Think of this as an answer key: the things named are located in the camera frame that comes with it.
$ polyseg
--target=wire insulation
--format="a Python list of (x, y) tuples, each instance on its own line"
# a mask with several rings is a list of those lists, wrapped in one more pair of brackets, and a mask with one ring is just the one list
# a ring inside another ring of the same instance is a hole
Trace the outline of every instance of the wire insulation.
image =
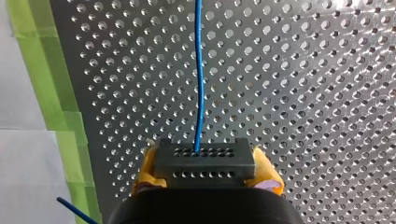
[(84, 221), (86, 221), (89, 224), (97, 224), (97, 222), (95, 222), (92, 218), (88, 217), (87, 215), (85, 215), (83, 212), (81, 212), (80, 210), (78, 210), (78, 208), (76, 208), (73, 204), (71, 204), (70, 202), (68, 202), (67, 200), (58, 197), (56, 198), (56, 201), (58, 201), (59, 203), (61, 203), (63, 206), (65, 206), (66, 208), (68, 208), (70, 211), (72, 211), (74, 214), (76, 214), (76, 216), (81, 217), (81, 219), (83, 219)]
[(204, 125), (204, 110), (205, 110), (205, 89), (204, 89), (204, 68), (202, 67), (202, 38), (201, 38), (201, 23), (202, 23), (202, 0), (195, 1), (195, 52), (197, 63), (197, 77), (198, 77), (198, 113), (195, 128), (194, 151), (199, 152), (201, 144), (201, 132)]

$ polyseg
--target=blue cable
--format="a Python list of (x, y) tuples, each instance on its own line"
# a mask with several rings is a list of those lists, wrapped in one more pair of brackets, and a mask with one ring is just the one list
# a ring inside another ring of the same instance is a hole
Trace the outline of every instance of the blue cable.
[(87, 223), (89, 223), (89, 224), (98, 224), (92, 218), (88, 217), (87, 215), (85, 215), (84, 213), (79, 211), (78, 208), (76, 208), (73, 204), (69, 203), (67, 200), (65, 200), (65, 199), (63, 199), (61, 197), (58, 197), (58, 198), (56, 198), (56, 201), (58, 201), (59, 203), (63, 204), (66, 208), (68, 208), (70, 211), (72, 211), (77, 216), (81, 217), (81, 219), (83, 219)]
[(204, 68), (202, 67), (201, 49), (201, 22), (202, 22), (202, 0), (195, 1), (195, 51), (198, 77), (198, 113), (195, 128), (194, 151), (199, 152), (201, 144), (201, 132), (204, 125), (205, 90), (204, 90)]

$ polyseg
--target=green tape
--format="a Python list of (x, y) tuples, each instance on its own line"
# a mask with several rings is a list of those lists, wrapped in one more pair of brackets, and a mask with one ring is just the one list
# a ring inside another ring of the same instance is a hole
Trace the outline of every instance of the green tape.
[[(49, 0), (8, 0), (8, 12), (47, 128), (56, 131), (72, 203), (102, 222), (81, 114)], [(76, 217), (77, 223), (84, 223)]]
[(76, 133), (78, 146), (87, 146), (88, 140), (87, 136), (85, 135), (81, 113), (64, 111), (64, 117), (66, 118), (69, 128)]

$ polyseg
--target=black plastic part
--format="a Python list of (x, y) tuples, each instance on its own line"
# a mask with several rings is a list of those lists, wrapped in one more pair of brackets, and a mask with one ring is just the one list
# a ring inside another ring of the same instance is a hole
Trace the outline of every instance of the black plastic part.
[(166, 179), (169, 188), (242, 187), (253, 179), (255, 164), (246, 138), (235, 143), (172, 144), (163, 139), (154, 162), (154, 175)]
[(108, 224), (303, 224), (294, 207), (264, 189), (148, 189), (117, 207)]

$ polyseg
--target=perforated metal sheet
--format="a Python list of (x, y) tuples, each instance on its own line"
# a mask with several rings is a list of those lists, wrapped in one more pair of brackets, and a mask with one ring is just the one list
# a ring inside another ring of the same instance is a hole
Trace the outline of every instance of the perforated metal sheet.
[[(204, 1), (205, 142), (247, 137), (313, 223), (395, 223), (392, 0)], [(146, 138), (191, 142), (193, 1), (52, 1), (105, 220)]]

